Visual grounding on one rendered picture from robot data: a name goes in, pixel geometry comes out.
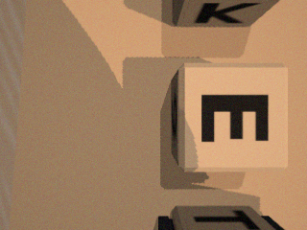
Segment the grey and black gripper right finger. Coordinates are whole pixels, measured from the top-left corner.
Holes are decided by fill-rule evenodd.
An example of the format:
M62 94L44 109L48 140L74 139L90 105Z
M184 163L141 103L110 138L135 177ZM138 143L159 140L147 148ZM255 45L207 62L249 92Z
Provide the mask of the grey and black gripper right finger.
M285 230L278 223L276 223L269 216L261 216L266 222L268 222L275 230Z

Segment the tan block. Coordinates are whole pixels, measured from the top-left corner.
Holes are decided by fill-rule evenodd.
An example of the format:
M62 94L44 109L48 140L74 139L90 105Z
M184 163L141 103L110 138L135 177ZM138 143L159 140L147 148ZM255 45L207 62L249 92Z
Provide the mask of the tan block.
M250 206L176 206L175 230L275 230Z
M184 172L283 172L288 68L183 63L171 79L171 154Z
M250 27L280 0L173 0L177 27Z

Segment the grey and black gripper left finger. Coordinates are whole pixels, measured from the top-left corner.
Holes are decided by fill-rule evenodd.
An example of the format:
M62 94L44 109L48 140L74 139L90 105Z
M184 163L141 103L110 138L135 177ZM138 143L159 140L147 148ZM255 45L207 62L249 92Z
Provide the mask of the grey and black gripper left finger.
M158 230L175 230L173 219L168 216L158 217Z

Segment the tan mat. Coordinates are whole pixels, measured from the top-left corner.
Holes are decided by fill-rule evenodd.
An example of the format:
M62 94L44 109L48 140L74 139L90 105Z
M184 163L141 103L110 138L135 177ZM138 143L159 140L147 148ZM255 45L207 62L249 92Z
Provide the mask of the tan mat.
M288 167L184 172L183 63L283 63ZM250 27L177 27L173 0L27 0L9 230L158 230L176 206L250 206L307 230L307 0Z

